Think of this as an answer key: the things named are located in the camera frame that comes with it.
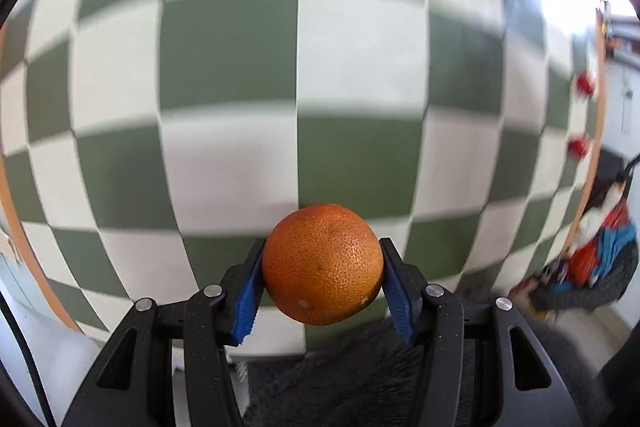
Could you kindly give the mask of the white goose plush toy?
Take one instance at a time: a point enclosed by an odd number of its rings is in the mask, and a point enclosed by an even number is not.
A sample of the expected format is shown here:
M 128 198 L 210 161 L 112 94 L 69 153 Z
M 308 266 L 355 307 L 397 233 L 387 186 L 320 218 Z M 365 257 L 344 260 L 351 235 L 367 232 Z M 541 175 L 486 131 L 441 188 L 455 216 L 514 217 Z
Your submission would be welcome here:
M 596 202 L 579 221 L 576 244 L 582 248 L 594 239 L 608 214 L 617 206 L 625 191 L 625 181 L 616 181 L 602 190 Z

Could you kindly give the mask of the reddish brown orange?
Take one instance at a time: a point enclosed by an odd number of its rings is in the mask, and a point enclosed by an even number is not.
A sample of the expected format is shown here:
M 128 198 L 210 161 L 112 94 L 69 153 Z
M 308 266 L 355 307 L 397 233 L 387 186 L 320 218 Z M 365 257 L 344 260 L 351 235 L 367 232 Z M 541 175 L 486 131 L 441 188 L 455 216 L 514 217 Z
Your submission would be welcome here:
M 373 230 L 356 212 L 336 204 L 290 213 L 262 250 L 271 300 L 306 325 L 331 325 L 367 308 L 378 297 L 383 269 Z

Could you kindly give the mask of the red cherry tomato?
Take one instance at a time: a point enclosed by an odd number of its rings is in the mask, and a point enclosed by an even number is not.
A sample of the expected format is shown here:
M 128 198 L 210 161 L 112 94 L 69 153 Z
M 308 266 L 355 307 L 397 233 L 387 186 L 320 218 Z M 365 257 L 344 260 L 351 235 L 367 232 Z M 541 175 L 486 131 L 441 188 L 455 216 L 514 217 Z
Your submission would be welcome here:
M 575 79 L 576 92 L 583 98 L 593 98 L 597 91 L 596 77 L 590 70 L 580 72 Z
M 584 159 L 591 148 L 591 140 L 588 134 L 574 136 L 567 144 L 567 154 L 576 161 Z

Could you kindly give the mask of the green white checkered tablecloth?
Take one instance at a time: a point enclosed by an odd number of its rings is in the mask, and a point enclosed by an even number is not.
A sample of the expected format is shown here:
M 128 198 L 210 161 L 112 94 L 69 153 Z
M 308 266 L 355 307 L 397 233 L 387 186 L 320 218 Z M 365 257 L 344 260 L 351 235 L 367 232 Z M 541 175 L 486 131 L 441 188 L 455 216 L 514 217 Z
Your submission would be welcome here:
M 17 0 L 1 152 L 81 332 L 220 281 L 290 212 L 358 213 L 450 291 L 556 257 L 596 130 L 596 0 Z

